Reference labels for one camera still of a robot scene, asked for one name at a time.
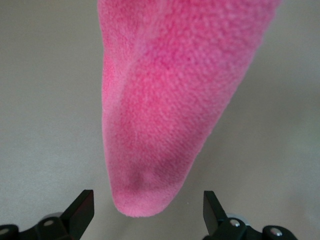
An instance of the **gray background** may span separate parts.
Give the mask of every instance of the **gray background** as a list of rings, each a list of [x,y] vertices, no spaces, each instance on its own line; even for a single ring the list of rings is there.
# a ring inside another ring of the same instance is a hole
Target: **gray background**
[[[261,230],[320,238],[320,2],[286,0],[170,206],[119,213],[101,136],[103,47],[92,0],[0,1],[0,225],[21,230],[94,189],[84,240],[200,240],[203,191]]]

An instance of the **pink fleece fabric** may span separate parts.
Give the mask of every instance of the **pink fleece fabric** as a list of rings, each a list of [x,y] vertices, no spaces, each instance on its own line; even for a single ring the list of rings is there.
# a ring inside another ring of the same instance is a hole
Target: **pink fleece fabric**
[[[253,60],[279,0],[98,0],[112,197],[164,210]]]

